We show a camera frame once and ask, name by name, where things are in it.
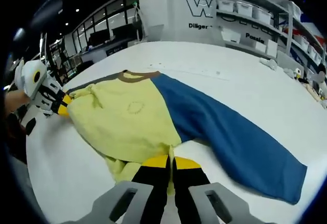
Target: blue sleeve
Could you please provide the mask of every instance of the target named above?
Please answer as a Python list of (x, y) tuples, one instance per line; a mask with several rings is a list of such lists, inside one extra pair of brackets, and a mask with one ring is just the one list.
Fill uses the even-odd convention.
[(208, 141), (227, 174), (259, 193), (296, 204), (307, 167), (236, 111), (164, 74), (151, 78), (182, 141)]

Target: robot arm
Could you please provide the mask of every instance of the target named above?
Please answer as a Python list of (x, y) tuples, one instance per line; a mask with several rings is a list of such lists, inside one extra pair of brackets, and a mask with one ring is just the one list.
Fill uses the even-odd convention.
[(31, 103), (46, 113), (68, 116), (71, 98), (47, 72), (41, 60), (21, 61), (15, 71), (15, 84), (31, 99)]

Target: brown collar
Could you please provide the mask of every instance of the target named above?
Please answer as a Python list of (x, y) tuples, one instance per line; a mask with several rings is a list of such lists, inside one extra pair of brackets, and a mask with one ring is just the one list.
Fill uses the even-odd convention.
[[(128, 78), (124, 76), (124, 73), (133, 75), (133, 76), (140, 76), (139, 78)], [(151, 78), (151, 77), (157, 77), (160, 75), (160, 72), (148, 72), (148, 73), (137, 73), (137, 72), (130, 72), (128, 70), (124, 70), (118, 74), (118, 79), (123, 82), (140, 82), (142, 80)]]

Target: logo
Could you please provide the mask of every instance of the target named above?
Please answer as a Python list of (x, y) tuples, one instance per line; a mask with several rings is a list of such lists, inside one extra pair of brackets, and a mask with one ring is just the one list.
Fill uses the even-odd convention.
[(263, 41), (260, 37), (251, 36), (250, 33), (246, 33), (245, 38), (246, 37), (249, 37), (252, 40), (256, 40), (258, 42), (261, 42), (262, 44), (265, 44), (265, 41)]
[(197, 23), (189, 23), (189, 28), (197, 28), (198, 30), (208, 29), (208, 27), (212, 27), (212, 26), (199, 25)]
[(213, 18), (211, 16), (210, 6), (213, 0), (209, 3), (207, 0), (186, 0), (193, 17), (201, 17), (204, 15), (206, 18)]

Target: white table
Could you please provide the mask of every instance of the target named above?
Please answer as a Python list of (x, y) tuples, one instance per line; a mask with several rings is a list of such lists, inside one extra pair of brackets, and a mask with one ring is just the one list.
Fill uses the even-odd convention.
[[(124, 69), (159, 70), (228, 105), (276, 138), (308, 166), (301, 199), (294, 206), (234, 183), (208, 146), (186, 142), (175, 149), (175, 155), (198, 162), (211, 182), (223, 184), (246, 200), (250, 212), (265, 222), (293, 223), (300, 217), (327, 173), (327, 112), (298, 82), (282, 69), (272, 71), (259, 63), (259, 58), (236, 50), (199, 43), (151, 42), (105, 58), (64, 88)], [(37, 201), (50, 222), (77, 220), (114, 186), (114, 181), (104, 160), (83, 141), (69, 119), (58, 115), (46, 119), (38, 112), (36, 121), (27, 138), (27, 161)], [(179, 223), (172, 202), (169, 198), (162, 223)]]

